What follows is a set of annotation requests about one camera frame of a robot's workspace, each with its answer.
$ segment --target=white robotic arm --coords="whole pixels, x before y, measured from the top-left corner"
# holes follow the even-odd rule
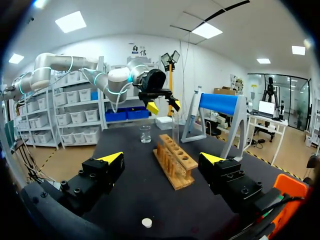
[[[140,89],[139,99],[147,109],[157,114],[158,108],[153,99],[165,96],[169,104],[177,111],[180,103],[173,98],[172,92],[162,89],[166,75],[159,69],[149,69],[138,60],[132,60],[127,67],[111,70],[108,74],[97,71],[98,60],[79,56],[57,55],[42,53],[35,59],[34,71],[18,77],[11,86],[2,90],[0,100],[13,99],[18,101],[28,92],[44,89],[49,86],[51,70],[57,71],[81,71],[89,82],[109,98],[111,103],[122,103],[127,98],[129,85]]]

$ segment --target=orange object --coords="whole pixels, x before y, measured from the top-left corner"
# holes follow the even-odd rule
[[[273,187],[279,189],[282,195],[289,194],[290,197],[305,198],[308,192],[305,184],[285,174],[278,175]],[[268,236],[269,238],[275,235],[288,222],[302,203],[302,201],[292,201],[285,205],[284,209],[272,221],[275,224],[275,228]]]

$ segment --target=black table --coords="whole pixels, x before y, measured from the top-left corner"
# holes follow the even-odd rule
[[[161,131],[151,125],[151,143],[140,142],[138,126],[107,129],[101,133],[93,153],[94,158],[117,152],[124,153],[125,170],[109,195],[104,195],[83,217],[103,229],[130,235],[148,237],[190,236],[207,239],[224,229],[236,217],[220,195],[214,195],[198,169],[192,170],[195,182],[175,191],[158,161],[153,149]],[[199,153],[219,156],[225,142],[208,136],[206,139],[181,143],[181,147],[196,161]],[[230,157],[234,157],[231,147]],[[244,153],[241,167],[264,191],[274,185],[281,170]],[[145,228],[141,221],[152,220]]]

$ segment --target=glass beaker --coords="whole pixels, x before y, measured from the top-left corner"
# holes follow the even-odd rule
[[[151,129],[151,126],[149,125],[143,125],[140,127],[140,131],[141,131],[140,141],[143,144],[147,144],[151,142],[150,129]]]

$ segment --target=white desk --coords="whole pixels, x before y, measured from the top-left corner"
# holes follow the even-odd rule
[[[259,115],[251,115],[251,114],[247,114],[249,116],[249,121],[248,121],[248,126],[247,126],[247,129],[246,129],[246,135],[245,135],[245,140],[247,141],[248,140],[248,134],[249,134],[249,128],[250,126],[253,126],[253,127],[258,127],[258,128],[261,128],[261,129],[265,129],[265,130],[268,130],[270,133],[276,133],[276,134],[280,134],[281,135],[281,138],[280,138],[280,142],[278,144],[278,147],[275,151],[275,155],[272,159],[272,162],[271,164],[274,164],[275,160],[276,160],[276,157],[278,155],[278,152],[279,152],[279,149],[281,147],[281,144],[282,144],[282,140],[284,138],[284,135],[285,135],[285,130],[286,130],[286,127],[288,126],[288,120],[280,120],[280,121],[275,121],[275,120],[272,120],[271,118],[268,118],[268,117],[265,117],[265,116],[259,116]],[[270,129],[268,127],[265,127],[264,125],[258,125],[257,124],[257,120],[263,120],[263,121],[267,121],[271,124],[274,124],[276,125],[276,129]],[[254,133],[255,133],[255,129],[253,129],[252,131],[252,134],[251,134],[251,138],[250,138],[250,142],[247,146],[244,147],[244,150],[246,150],[247,148],[249,148],[251,146],[251,142],[252,142],[252,139],[254,138]]]

